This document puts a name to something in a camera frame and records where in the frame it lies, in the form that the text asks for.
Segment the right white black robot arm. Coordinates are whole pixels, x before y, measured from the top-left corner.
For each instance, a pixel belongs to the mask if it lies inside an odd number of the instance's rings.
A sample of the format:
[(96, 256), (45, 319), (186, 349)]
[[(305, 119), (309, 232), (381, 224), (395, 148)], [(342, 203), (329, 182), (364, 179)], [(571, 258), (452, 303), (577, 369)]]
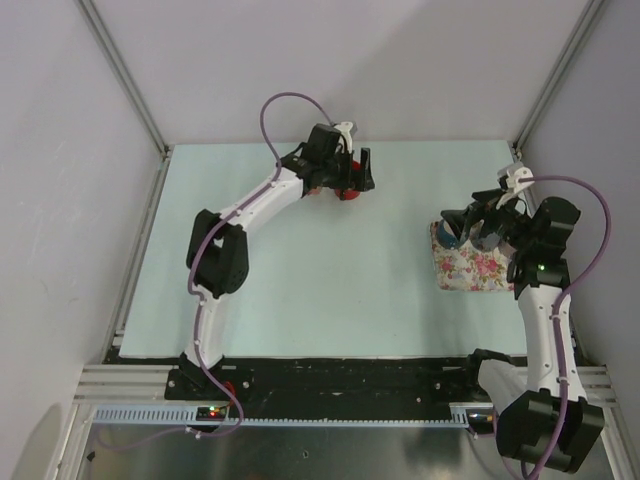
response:
[(571, 343), (564, 252), (581, 212), (548, 197), (528, 215), (517, 198), (503, 196), (500, 189), (475, 192), (466, 208), (442, 211), (436, 238), (445, 247), (513, 248), (506, 281), (524, 322), (527, 376), (518, 376), (508, 355), (477, 349), (462, 388), (473, 400), (490, 398), (498, 451), (519, 461), (524, 477), (536, 478), (544, 468), (573, 474), (605, 425), (602, 409), (587, 399)]

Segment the red mug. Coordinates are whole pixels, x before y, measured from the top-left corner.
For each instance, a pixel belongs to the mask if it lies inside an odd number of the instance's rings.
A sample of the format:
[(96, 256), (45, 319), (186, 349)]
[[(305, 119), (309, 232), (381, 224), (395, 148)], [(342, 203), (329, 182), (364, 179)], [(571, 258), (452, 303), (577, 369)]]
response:
[[(354, 177), (354, 175), (360, 170), (360, 164), (356, 161), (352, 161), (351, 162), (351, 177)], [(359, 195), (360, 192), (356, 191), (354, 189), (346, 189), (346, 190), (340, 190), (340, 189), (335, 189), (334, 190), (334, 194), (338, 197), (338, 199), (340, 201), (351, 201), (356, 199)]]

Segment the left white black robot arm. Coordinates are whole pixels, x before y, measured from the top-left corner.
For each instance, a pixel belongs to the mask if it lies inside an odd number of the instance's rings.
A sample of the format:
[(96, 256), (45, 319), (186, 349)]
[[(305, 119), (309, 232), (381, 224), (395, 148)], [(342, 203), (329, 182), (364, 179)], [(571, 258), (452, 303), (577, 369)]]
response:
[(197, 397), (209, 399), (221, 389), (222, 376), (213, 368), (224, 353), (219, 310), (248, 278), (251, 235), (314, 191), (334, 190), (344, 199), (375, 188), (371, 152), (363, 147), (355, 155), (355, 132), (350, 121), (315, 125), (305, 142), (276, 158), (273, 173), (248, 195), (220, 212), (204, 209), (196, 215), (186, 264), (187, 289), (197, 298), (197, 309), (179, 371)]

